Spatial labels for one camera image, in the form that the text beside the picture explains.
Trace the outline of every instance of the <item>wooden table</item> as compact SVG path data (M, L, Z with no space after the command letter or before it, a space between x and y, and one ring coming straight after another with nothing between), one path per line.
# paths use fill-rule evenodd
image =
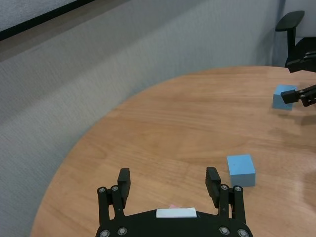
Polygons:
M316 235L316 110L271 108L278 84L305 88L316 74L274 67L193 73L151 87L96 123L60 166L39 207L33 237L93 237L96 189L130 167L126 215L195 207L216 213L205 187L214 166L230 185L227 155L250 153L256 186L244 189L255 237Z

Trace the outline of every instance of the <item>blue foam block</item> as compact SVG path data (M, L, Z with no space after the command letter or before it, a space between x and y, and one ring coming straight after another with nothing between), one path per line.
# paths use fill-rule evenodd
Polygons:
M272 107L274 109L281 109L281 110L292 110L293 104L286 104L284 103L281 92L288 91L288 90L297 90L297 86L294 85L278 85L274 94L273 94L273 103Z
M255 186L256 170L253 166L251 155L227 156L227 163L232 186Z

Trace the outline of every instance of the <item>white label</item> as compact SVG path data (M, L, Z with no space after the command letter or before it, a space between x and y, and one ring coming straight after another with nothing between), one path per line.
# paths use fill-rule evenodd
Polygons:
M171 208L171 209L157 209L157 218L189 218L197 217L197 211L192 208Z

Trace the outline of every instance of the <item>black robotic gripper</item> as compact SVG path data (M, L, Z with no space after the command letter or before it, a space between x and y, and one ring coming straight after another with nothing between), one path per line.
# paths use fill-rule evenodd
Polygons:
M216 168L206 168L206 187L217 215L198 212L196 218L157 218L151 210L130 216L124 215L130 189L129 168L120 170L118 184L110 189L100 187L99 224L96 237L252 237L246 225L243 188L221 184ZM109 206L113 205L115 217L110 220ZM232 213L229 216L229 205Z

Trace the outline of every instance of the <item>bolt head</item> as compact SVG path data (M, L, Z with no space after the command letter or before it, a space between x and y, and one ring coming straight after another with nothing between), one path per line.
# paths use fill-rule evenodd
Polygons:
M110 236L110 232L108 230L102 231L100 233L100 237L108 237Z
M221 226L220 228L219 228L219 231L220 231L220 233L222 233L223 235L229 235L229 229L227 228L227 227L225 227L225 226Z
M123 235L126 234L126 233L127 233L127 228L125 228L125 227L119 228L118 234L119 234L120 236L123 236Z
M248 232L245 231L245 230L243 230L243 229L238 230L238 235L239 235L240 237L249 237Z

